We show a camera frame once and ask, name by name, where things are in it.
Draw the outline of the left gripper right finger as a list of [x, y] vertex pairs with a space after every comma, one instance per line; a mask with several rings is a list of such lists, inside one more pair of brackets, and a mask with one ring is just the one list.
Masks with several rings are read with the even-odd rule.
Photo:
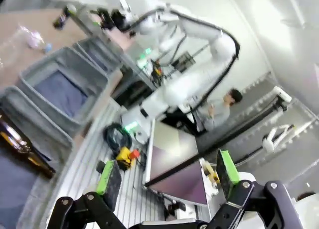
[[228, 151], [217, 153], [216, 172], [226, 202], [209, 223], [209, 229], [236, 229], [246, 212], [256, 212], [265, 229], [298, 229], [298, 213], [285, 185], [240, 179]]

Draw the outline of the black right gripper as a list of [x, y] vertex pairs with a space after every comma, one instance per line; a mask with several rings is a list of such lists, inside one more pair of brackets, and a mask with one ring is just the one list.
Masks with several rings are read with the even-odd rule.
[[93, 21], [94, 25], [99, 26], [101, 29], [113, 29], [127, 30], [126, 17], [120, 13], [118, 9], [113, 9], [111, 15], [105, 8], [97, 8], [97, 15], [102, 19], [100, 21]]

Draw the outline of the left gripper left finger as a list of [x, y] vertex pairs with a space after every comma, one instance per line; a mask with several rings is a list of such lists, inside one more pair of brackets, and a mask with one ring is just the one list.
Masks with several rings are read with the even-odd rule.
[[122, 182], [115, 160], [99, 161], [96, 167], [101, 176], [93, 190], [74, 200], [65, 196], [57, 199], [53, 208], [53, 229], [85, 229], [97, 223], [100, 229], [125, 229], [114, 214]]

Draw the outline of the black drink can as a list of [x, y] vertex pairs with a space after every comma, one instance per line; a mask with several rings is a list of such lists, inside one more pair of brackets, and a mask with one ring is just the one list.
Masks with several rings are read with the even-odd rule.
[[59, 17], [53, 22], [53, 27], [55, 29], [61, 30], [64, 27], [68, 18], [74, 15], [75, 12], [76, 12], [76, 7], [74, 5], [72, 4], [66, 5], [63, 8]]

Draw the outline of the small pink-label plastic bottle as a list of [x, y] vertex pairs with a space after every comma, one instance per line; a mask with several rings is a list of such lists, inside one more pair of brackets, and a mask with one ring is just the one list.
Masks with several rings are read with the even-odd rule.
[[18, 36], [29, 48], [42, 51], [44, 54], [52, 50], [52, 44], [47, 43], [38, 31], [30, 31], [25, 26], [20, 25]]

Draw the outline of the grey fabric basket Can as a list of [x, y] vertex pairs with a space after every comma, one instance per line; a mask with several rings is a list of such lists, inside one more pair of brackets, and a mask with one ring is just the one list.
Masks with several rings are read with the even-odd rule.
[[80, 40], [72, 48], [108, 75], [123, 66], [117, 55], [98, 37]]

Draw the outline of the grey fabric basket Plastic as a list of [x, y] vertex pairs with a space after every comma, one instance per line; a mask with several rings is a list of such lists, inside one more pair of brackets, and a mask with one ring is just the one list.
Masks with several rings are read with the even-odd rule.
[[74, 137], [89, 121], [110, 81], [99, 66], [76, 50], [63, 47], [23, 70], [17, 86]]

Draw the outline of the grey fabric basket Bottle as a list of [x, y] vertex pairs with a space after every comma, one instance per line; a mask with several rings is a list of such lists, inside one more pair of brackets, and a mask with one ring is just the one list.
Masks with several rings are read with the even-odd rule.
[[0, 93], [0, 109], [56, 171], [48, 179], [0, 143], [0, 229], [44, 229], [73, 140], [16, 86]]

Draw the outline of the yellow emergency stop box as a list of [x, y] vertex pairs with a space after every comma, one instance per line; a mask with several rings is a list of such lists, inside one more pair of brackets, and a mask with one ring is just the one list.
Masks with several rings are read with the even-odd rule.
[[119, 168], [126, 171], [134, 165], [139, 156], [140, 153], [137, 149], [130, 151], [127, 147], [122, 147], [119, 154], [116, 156], [116, 161]]

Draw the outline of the flat monitor screen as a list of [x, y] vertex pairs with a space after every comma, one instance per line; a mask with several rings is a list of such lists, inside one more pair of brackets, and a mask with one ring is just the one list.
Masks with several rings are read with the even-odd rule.
[[147, 147], [147, 161], [143, 184], [146, 188], [160, 175], [190, 159], [198, 153], [195, 136], [153, 121]]
[[149, 188], [184, 203], [200, 206], [207, 205], [200, 161], [196, 161], [164, 180], [149, 186]]

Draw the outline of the white control box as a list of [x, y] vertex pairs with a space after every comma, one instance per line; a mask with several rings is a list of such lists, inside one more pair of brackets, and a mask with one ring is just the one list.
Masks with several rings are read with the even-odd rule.
[[152, 135], [154, 120], [149, 117], [141, 104], [121, 115], [123, 129], [140, 144], [146, 144]]

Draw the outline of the seated person grey sweater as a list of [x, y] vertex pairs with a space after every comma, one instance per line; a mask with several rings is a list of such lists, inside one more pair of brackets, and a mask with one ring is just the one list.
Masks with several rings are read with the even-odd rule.
[[230, 116], [230, 108], [241, 102], [243, 95], [232, 88], [222, 99], [208, 100], [196, 110], [196, 123], [200, 130], [212, 131], [223, 125]]

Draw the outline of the black tripod stand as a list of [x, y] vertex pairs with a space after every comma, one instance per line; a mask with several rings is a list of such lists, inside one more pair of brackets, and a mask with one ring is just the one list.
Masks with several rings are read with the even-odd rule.
[[[242, 138], [244, 141], [247, 141], [248, 143], [252, 144], [252, 141], [254, 139], [254, 136], [258, 134], [260, 129], [264, 126], [267, 125], [268, 122], [270, 121], [270, 115], [273, 114], [274, 112], [282, 112], [287, 109], [285, 104], [283, 103], [284, 100], [280, 98], [279, 96], [275, 97], [273, 101], [271, 101], [264, 110], [256, 115], [255, 118], [253, 118], [251, 121], [249, 121], [245, 126], [249, 126], [250, 128], [248, 129], [248, 133], [244, 134], [244, 137]], [[256, 156], [262, 149], [262, 138], [260, 140], [260, 146], [257, 147], [254, 151], [249, 152], [242, 158], [238, 159], [235, 161], [235, 166], [238, 167], [244, 163], [246, 163], [248, 160]]]

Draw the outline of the brown glass bottle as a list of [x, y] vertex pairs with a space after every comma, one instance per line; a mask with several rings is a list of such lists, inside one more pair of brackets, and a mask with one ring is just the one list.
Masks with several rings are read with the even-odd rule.
[[29, 138], [5, 114], [0, 114], [0, 137], [18, 153], [26, 154], [32, 150]]
[[4, 147], [11, 153], [19, 159], [27, 161], [47, 178], [51, 179], [55, 175], [55, 169], [47, 163], [50, 159], [43, 156], [24, 134], [12, 134], [2, 129], [0, 130], [0, 142], [4, 143]]

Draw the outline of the white folded bracket stand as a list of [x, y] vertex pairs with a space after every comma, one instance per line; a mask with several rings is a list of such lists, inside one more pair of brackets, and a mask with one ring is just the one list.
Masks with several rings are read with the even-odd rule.
[[263, 137], [262, 148], [268, 153], [274, 152], [281, 141], [294, 129], [294, 127], [294, 124], [273, 127], [270, 132]]

